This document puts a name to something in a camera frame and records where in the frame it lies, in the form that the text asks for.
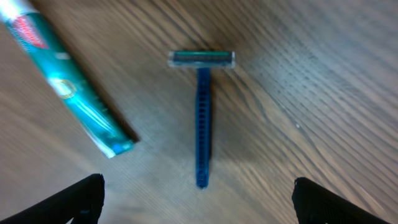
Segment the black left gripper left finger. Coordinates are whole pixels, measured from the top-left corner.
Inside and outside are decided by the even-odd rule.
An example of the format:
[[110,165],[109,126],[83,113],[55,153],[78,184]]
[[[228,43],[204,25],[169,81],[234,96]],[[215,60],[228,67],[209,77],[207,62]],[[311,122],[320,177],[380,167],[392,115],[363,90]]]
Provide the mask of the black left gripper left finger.
[[1,223],[98,223],[105,197],[101,174],[92,174]]

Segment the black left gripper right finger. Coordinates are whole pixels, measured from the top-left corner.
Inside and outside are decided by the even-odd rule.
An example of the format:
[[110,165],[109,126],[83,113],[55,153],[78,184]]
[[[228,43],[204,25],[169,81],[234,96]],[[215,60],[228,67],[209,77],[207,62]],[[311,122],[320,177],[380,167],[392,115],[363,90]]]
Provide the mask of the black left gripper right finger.
[[292,201],[300,224],[387,224],[306,177],[295,179]]

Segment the small toothpaste tube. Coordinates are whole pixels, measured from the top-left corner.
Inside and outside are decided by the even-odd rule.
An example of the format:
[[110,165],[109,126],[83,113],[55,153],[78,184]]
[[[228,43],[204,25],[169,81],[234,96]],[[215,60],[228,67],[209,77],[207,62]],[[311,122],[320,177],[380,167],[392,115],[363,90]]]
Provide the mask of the small toothpaste tube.
[[111,115],[72,56],[29,1],[1,0],[1,22],[106,157],[112,158],[134,147],[132,138]]

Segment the blue disposable razor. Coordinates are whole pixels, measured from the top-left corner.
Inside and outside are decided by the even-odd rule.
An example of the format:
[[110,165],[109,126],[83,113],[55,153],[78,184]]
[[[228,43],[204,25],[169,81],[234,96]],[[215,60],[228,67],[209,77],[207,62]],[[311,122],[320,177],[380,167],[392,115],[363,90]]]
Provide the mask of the blue disposable razor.
[[199,189],[209,184],[211,155],[211,69],[233,68],[232,51],[176,50],[169,53],[171,67],[189,67],[196,70],[197,93],[195,100],[195,179]]

